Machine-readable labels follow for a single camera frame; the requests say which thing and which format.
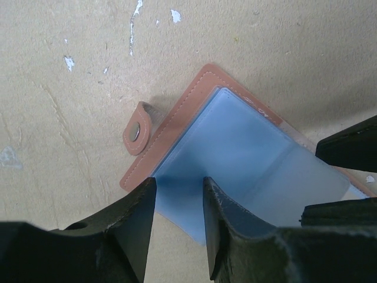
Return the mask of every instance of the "metal snap button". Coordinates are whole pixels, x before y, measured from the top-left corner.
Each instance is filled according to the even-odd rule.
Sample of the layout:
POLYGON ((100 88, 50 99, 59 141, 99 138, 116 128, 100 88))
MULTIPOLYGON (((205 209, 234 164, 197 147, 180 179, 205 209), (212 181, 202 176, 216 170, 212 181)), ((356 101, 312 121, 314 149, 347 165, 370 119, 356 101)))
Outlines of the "metal snap button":
POLYGON ((132 125, 131 130, 130 130, 129 139, 131 140, 131 142, 136 141, 137 138, 139 137, 139 134, 140 134, 140 124, 138 122, 135 122, 132 125))

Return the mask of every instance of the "stitching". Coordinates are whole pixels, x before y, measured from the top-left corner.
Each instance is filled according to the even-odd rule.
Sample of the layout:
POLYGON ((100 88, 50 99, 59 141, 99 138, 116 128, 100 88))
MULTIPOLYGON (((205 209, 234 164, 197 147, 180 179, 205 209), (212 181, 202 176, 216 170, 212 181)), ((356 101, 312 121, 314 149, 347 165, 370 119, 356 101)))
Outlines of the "stitching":
POLYGON ((142 143, 143 143, 143 141, 145 139, 145 136, 147 135, 147 122, 144 119, 143 115, 141 115, 141 113, 139 112, 139 109, 137 109, 137 113, 143 119, 143 122, 144 122, 144 134, 143 134, 143 138, 141 139, 141 141, 139 142, 139 145, 137 147, 131 147, 130 144, 128 143, 128 138, 125 138, 125 142, 127 143, 127 145, 129 146, 129 148, 131 150, 137 150, 139 147, 141 147, 141 145, 142 145, 142 143))
POLYGON ((169 154, 169 157, 165 160, 165 162, 161 165, 161 167, 158 169, 158 171, 161 171, 163 170, 166 166, 168 166, 171 162, 173 162, 173 160, 177 157, 177 155, 181 152, 182 148, 185 146, 186 143, 188 143, 193 134, 197 131, 197 129, 200 127, 201 123, 204 121, 204 119, 210 114, 210 110, 216 105, 216 100, 213 101, 213 103, 210 105, 210 107, 206 107, 206 113, 204 113, 204 116, 203 117, 200 117, 199 120, 197 120, 195 123, 196 126, 195 127, 191 127, 189 131, 191 131, 191 133, 188 134, 188 136, 186 136, 187 132, 185 133, 185 136, 183 137, 183 139, 185 139, 183 141, 183 143, 179 146, 176 146, 176 148, 174 148, 172 150, 172 152, 169 154))
POLYGON ((165 125, 165 127, 162 129, 161 133, 158 134, 158 136, 154 139, 154 141, 151 143, 151 146, 147 149, 147 151, 143 154, 143 156, 141 157, 141 159, 139 160, 139 162, 135 165, 135 167, 133 168, 133 170, 130 172, 130 174, 128 175, 128 177, 124 180, 124 183, 123 183, 123 186, 125 188, 127 188, 127 186, 125 185, 127 183, 127 180, 131 177, 131 175, 134 173, 135 169, 137 168, 137 166, 140 164, 140 162, 143 160, 143 158, 145 157, 145 155, 149 152, 149 150, 152 149, 152 147, 154 146, 155 142, 158 140, 158 138, 162 135, 162 133, 164 132, 164 130, 166 129, 166 127, 170 124, 170 122, 172 121, 172 119, 174 118, 174 116, 178 113, 178 111, 181 109, 182 105, 186 102, 186 100, 188 99, 188 97, 190 96, 190 94, 194 91, 194 89, 197 87, 197 85, 200 83, 200 81, 203 79, 203 77, 206 75, 206 74, 213 74, 215 77, 217 77, 221 82, 223 82, 228 88, 230 88, 231 90, 233 90, 235 93, 237 93, 239 96, 242 97, 242 95, 236 91, 233 87, 231 87, 230 85, 228 85, 222 78, 220 78, 217 74, 211 72, 211 71, 206 71, 199 79, 198 81, 196 82, 196 84, 194 85, 194 87, 190 90, 190 92, 186 95, 186 97, 184 98, 184 100, 182 101, 181 105, 179 105, 178 109, 176 110, 176 112, 173 114, 173 116, 169 119, 169 121, 167 122, 167 124, 165 125))

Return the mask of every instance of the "beige floor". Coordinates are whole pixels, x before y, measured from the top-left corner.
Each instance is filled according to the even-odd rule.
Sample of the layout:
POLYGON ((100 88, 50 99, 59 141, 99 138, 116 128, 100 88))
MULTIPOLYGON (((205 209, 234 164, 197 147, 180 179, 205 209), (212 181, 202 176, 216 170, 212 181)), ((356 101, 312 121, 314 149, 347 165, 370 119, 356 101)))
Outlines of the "beige floor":
MULTIPOLYGON (((377 114, 375 0, 144 0, 133 17, 136 8, 1 1, 0 150, 19 159, 0 167, 2 220, 65 228, 124 196, 133 158, 121 134, 137 102, 168 110, 207 62, 313 142, 377 114)), ((206 256, 156 215, 145 281, 208 282, 206 256)))

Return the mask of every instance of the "leather cover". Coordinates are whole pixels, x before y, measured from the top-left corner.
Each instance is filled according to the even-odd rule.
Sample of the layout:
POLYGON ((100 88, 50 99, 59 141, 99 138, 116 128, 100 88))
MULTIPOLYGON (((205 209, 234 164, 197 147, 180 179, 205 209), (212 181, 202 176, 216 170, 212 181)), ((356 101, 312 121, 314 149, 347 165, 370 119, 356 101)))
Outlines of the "leather cover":
POLYGON ((131 191, 156 177, 156 210, 200 243, 206 176, 276 226, 299 226, 306 205, 337 201, 348 192, 348 178, 315 158, 313 144, 213 64, 204 66, 161 123, 155 119, 155 133, 145 114, 156 110, 138 106, 137 112, 129 123, 141 125, 132 151, 127 129, 124 138, 129 152, 139 155, 120 185, 131 191))

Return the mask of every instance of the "black plastic part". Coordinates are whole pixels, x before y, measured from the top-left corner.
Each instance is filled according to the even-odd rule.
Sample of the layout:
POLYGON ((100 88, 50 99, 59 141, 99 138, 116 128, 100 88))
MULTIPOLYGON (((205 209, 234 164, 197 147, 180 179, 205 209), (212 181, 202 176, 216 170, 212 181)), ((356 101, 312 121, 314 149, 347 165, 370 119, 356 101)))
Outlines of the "black plastic part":
POLYGON ((321 140, 316 156, 329 165, 377 172, 377 116, 321 140))
POLYGON ((309 205, 301 226, 377 226, 377 198, 309 205))
POLYGON ((203 210, 211 280, 216 278, 226 256, 231 237, 228 226, 239 235, 254 237, 265 236, 276 229, 229 198, 208 177, 204 178, 203 210))
POLYGON ((148 178, 66 230, 0 223, 1 282, 143 282, 155 199, 148 178))

